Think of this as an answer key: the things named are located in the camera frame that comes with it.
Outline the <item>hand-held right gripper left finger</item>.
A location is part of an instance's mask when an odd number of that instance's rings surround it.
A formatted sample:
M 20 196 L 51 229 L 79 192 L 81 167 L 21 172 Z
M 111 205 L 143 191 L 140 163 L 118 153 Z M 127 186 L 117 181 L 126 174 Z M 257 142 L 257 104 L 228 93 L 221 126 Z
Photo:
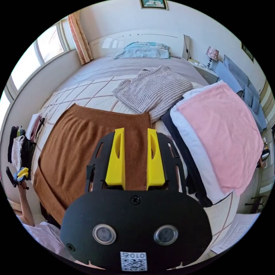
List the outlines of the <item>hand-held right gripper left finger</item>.
M 125 190 L 125 129 L 115 129 L 105 182 L 109 187 Z

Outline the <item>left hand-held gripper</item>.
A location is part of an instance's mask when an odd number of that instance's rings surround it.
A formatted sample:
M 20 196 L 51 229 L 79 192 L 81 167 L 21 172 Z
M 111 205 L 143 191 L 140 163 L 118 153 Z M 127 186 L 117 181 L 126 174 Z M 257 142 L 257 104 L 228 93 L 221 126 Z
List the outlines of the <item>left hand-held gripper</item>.
M 13 187 L 17 187 L 20 182 L 27 180 L 29 174 L 28 171 L 29 169 L 27 167 L 22 167 L 17 173 L 15 173 L 13 177 Z

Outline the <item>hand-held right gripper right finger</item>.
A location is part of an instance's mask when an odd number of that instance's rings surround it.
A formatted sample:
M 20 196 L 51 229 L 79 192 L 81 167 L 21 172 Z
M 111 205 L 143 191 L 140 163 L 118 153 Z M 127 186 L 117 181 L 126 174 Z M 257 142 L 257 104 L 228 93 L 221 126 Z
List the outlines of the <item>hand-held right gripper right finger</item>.
M 161 151 L 155 129 L 147 129 L 147 190 L 163 187 L 165 175 L 162 164 Z

